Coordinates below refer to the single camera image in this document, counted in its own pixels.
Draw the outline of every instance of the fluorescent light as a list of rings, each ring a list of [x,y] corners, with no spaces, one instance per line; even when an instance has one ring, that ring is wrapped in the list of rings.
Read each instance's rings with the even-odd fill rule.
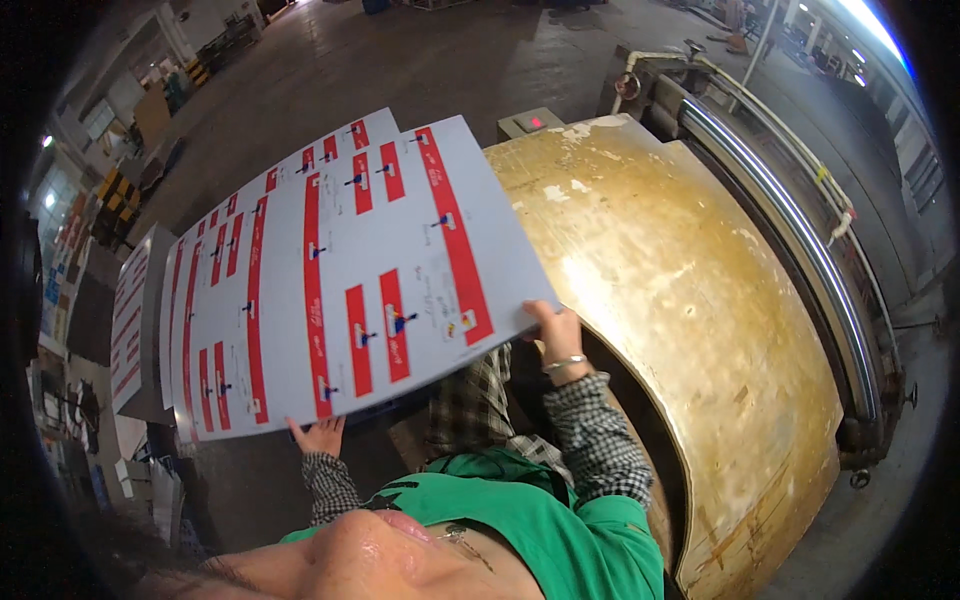
[[[906,60],[903,58],[903,54],[900,53],[900,48],[897,47],[897,43],[894,41],[890,34],[887,33],[887,30],[884,29],[883,25],[880,23],[880,20],[876,18],[876,15],[870,11],[870,8],[864,4],[863,0],[837,0],[842,4],[853,17],[860,21],[864,27],[866,27],[871,34],[876,36],[880,40],[880,43],[883,44],[887,50],[893,53],[897,60],[900,61],[900,64],[903,65],[903,68],[907,69],[907,72],[910,69],[906,65]]]

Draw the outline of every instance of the bracelet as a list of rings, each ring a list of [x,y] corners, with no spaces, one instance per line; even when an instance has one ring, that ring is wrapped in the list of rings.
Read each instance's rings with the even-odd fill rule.
[[[545,367],[543,367],[543,372],[550,374],[551,372],[556,371],[557,369],[560,369],[562,367],[566,367],[567,365],[575,365],[577,363],[586,363],[586,362],[587,362],[586,356],[584,356],[583,354],[574,354],[573,356],[569,358],[565,358],[564,360],[558,360],[555,363],[550,363],[549,365],[546,365]]]

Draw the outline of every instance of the gold necklace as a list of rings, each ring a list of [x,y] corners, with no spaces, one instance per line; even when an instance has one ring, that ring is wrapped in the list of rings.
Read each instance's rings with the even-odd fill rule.
[[[483,564],[487,566],[487,568],[490,570],[490,573],[494,573],[493,567],[490,566],[490,563],[487,562],[487,559],[480,556],[480,553],[477,552],[475,549],[473,549],[473,546],[471,546],[470,544],[467,543],[466,540],[464,540],[464,534],[466,532],[467,532],[467,528],[464,527],[463,525],[459,523],[450,523],[449,525],[446,526],[446,533],[443,534],[442,536],[437,536],[437,540],[450,540],[452,543],[462,544],[467,550],[470,551],[470,553],[474,557],[483,561]]]

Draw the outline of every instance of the dark hair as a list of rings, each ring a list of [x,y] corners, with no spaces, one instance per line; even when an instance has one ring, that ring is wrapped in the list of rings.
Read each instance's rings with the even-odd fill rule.
[[[211,580],[256,590],[217,559],[201,561],[171,548],[140,517],[87,511],[71,520],[76,540],[116,597],[178,598]]]

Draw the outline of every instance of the plaid sleeve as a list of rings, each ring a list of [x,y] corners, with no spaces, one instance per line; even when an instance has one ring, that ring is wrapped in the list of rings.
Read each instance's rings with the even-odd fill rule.
[[[625,495],[649,509],[653,470],[623,415],[607,402],[608,381],[608,374],[596,372],[543,397],[573,474],[579,498],[574,508],[600,496]]]
[[[360,496],[347,472],[347,465],[326,452],[303,455],[303,482],[313,494],[310,527],[326,525],[360,506]]]

